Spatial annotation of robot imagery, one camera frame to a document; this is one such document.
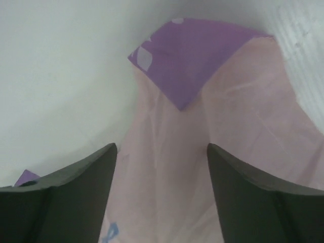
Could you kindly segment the purple Elsa print pillowcase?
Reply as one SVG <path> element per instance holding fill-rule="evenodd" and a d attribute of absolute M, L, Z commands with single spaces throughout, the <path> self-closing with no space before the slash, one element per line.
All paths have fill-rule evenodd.
<path fill-rule="evenodd" d="M 210 143 L 323 191 L 323 134 L 297 103 L 273 36 L 174 19 L 129 60 L 139 99 L 117 147 L 98 242 L 224 242 Z"/>

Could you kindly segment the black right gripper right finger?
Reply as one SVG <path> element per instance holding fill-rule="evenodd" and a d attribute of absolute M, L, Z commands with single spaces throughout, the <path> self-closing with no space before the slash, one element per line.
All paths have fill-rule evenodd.
<path fill-rule="evenodd" d="M 323 191 L 275 177 L 210 143 L 224 242 L 323 242 Z"/>

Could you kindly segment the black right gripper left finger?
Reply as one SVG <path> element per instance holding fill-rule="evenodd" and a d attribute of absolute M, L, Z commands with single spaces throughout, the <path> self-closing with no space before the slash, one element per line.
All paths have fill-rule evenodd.
<path fill-rule="evenodd" d="M 98 242 L 117 158 L 108 144 L 21 186 L 1 188 L 1 242 Z"/>

